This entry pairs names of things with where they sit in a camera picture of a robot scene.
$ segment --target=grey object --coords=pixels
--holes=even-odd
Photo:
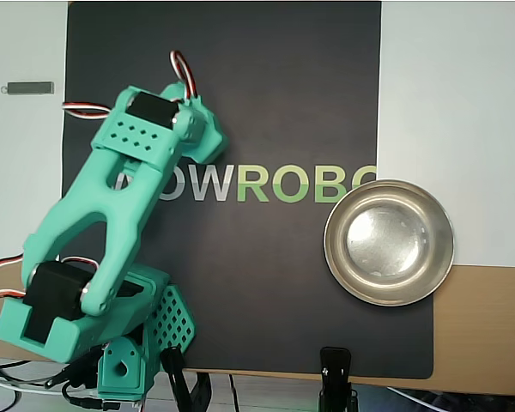
[[[337,281],[357,298],[408,305],[445,280],[454,236],[429,193],[406,182],[376,180],[334,207],[324,230],[324,255]]]
[[[8,82],[2,87],[5,94],[53,94],[53,82]]]
[[[353,375],[431,375],[433,298],[380,307],[348,294],[324,260],[334,203],[315,201],[317,165],[341,167],[350,189],[355,171],[375,164],[380,10],[378,2],[200,2],[197,12],[185,2],[70,5],[67,101],[112,106],[129,84],[160,92],[175,81],[168,52],[179,49],[229,138],[209,167],[217,186],[205,191],[206,167],[181,161],[164,190],[179,196],[156,204],[136,258],[169,273],[193,314],[187,367],[320,373],[319,350],[342,346]],[[99,127],[65,118],[64,193]],[[268,202],[252,191],[238,200],[243,165],[269,171]],[[299,202],[274,193],[284,165],[309,177]],[[282,180],[286,193],[299,188],[294,173]],[[206,194],[196,200],[199,189]],[[91,227],[64,255],[100,260],[103,242],[103,227]]]

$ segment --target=perforated panel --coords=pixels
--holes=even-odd
[[[94,139],[98,146],[147,162],[159,170],[174,154],[177,142],[171,130],[114,110]]]
[[[161,351],[181,346],[185,352],[195,336],[195,324],[176,286],[166,288],[161,303],[151,315],[153,336]]]

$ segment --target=white cable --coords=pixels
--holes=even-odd
[[[38,389],[20,388],[15,385],[5,384],[4,382],[0,382],[0,387],[4,388],[4,389],[9,389],[12,391],[18,391],[18,392],[23,392],[23,393],[33,393],[36,395],[53,395],[53,396],[59,396],[59,397],[63,396],[63,393],[57,392],[57,391],[39,391]]]
[[[421,399],[417,399],[415,397],[412,397],[411,395],[407,395],[406,393],[398,391],[395,388],[391,388],[390,386],[388,386],[387,389],[389,389],[390,391],[395,392],[396,394],[400,395],[401,397],[406,397],[410,401],[414,401],[416,403],[419,403],[421,406],[425,406],[426,408],[430,408],[431,410],[436,410],[437,412],[450,412],[450,411],[448,411],[446,409],[442,409],[442,408],[439,408],[437,406],[430,405],[427,402],[423,402]]]

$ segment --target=white surface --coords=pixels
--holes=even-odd
[[[382,4],[378,178],[430,191],[456,264],[515,266],[515,3]]]
[[[54,95],[0,91],[0,258],[22,251],[61,195],[66,2],[0,2],[0,87],[54,82]]]

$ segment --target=hole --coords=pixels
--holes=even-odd
[[[128,373],[128,368],[123,362],[120,362],[114,367],[114,372],[117,374],[117,376],[126,376]]]

